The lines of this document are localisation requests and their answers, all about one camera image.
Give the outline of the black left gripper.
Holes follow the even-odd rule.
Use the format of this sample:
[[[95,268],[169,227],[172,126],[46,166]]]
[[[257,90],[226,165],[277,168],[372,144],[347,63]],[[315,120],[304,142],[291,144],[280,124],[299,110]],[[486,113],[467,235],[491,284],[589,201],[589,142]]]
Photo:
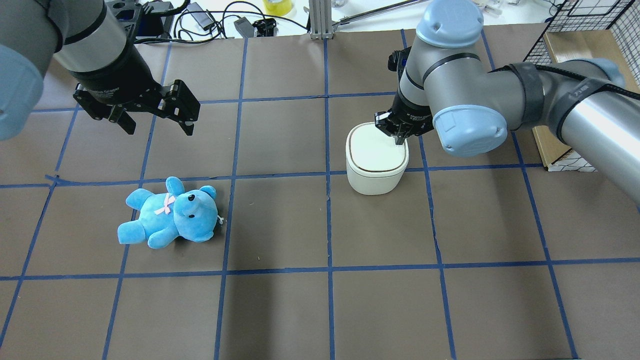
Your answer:
[[[73,94],[90,117],[107,119],[128,135],[134,135],[137,123],[129,112],[146,112],[177,123],[187,136],[194,134],[201,103],[180,79],[161,86],[152,75],[108,75],[94,79],[75,76],[78,86]]]

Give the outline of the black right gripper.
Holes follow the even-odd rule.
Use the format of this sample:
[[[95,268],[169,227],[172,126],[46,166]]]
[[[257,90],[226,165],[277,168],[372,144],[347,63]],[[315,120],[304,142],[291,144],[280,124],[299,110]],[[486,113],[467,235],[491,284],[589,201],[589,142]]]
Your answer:
[[[409,105],[394,102],[388,111],[374,114],[374,126],[386,136],[393,137],[396,146],[403,146],[406,138],[432,132],[434,117],[428,105]]]

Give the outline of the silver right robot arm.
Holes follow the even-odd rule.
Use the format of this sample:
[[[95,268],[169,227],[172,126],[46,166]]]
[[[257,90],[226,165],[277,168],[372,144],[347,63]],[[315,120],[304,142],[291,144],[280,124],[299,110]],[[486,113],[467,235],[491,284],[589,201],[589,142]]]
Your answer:
[[[625,88],[617,65],[579,58],[484,71],[474,48],[482,29],[470,0],[430,2],[413,45],[389,59],[397,93],[375,127],[397,145],[434,130],[449,155],[475,157],[509,132],[546,126],[638,203],[639,94]]]

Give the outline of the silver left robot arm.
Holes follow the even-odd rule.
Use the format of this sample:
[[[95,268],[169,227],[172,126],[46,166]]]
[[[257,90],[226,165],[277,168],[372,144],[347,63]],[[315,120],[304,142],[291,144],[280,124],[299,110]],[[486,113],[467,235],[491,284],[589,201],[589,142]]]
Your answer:
[[[1,139],[14,138],[41,100],[55,59],[78,82],[73,98],[95,120],[132,135],[130,112],[150,113],[194,133],[201,105],[183,82],[164,86],[103,0],[1,2]]]

